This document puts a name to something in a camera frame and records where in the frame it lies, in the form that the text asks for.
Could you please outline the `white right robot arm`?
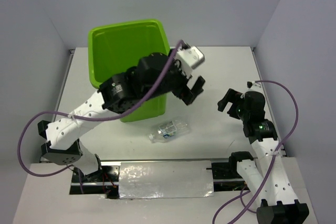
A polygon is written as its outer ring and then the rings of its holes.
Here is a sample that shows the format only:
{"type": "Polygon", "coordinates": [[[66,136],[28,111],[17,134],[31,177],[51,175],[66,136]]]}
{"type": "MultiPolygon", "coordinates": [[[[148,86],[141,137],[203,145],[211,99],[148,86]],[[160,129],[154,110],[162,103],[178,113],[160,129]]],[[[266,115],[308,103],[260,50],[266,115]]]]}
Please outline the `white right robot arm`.
{"type": "Polygon", "coordinates": [[[217,104],[218,110],[224,111],[228,104],[228,115],[242,121],[244,135],[257,156],[253,158],[250,152],[232,153],[228,171],[247,184],[258,206],[258,223],[304,223],[309,208],[299,201],[287,176],[275,126],[265,117],[264,95],[254,90],[241,93],[228,89],[217,104]]]}

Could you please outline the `green label clear bottle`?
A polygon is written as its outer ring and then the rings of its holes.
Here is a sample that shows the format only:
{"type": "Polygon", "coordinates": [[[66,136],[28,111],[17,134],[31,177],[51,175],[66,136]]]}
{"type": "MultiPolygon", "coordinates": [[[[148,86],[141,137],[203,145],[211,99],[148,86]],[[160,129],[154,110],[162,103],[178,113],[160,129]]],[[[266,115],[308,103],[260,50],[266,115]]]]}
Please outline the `green label clear bottle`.
{"type": "Polygon", "coordinates": [[[148,138],[151,143],[166,143],[190,132],[186,117],[178,116],[152,126],[148,138]]]}

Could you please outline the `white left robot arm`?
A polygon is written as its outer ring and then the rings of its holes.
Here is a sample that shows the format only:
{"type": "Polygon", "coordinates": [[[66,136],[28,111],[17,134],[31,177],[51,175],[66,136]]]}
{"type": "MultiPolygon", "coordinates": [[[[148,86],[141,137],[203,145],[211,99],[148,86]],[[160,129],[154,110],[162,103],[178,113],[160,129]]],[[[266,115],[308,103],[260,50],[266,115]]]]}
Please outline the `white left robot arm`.
{"type": "MultiPolygon", "coordinates": [[[[101,123],[111,112],[121,115],[134,107],[154,86],[168,56],[155,52],[139,60],[136,66],[115,74],[70,116],[54,122],[40,121],[39,135],[46,139],[41,146],[42,157],[57,165],[73,165],[87,180],[98,181],[103,168],[98,155],[91,153],[80,137],[101,123]]],[[[179,50],[151,99],[172,92],[186,105],[203,92],[205,80],[199,76],[192,88],[187,86],[191,73],[205,61],[196,47],[179,50]]]]}

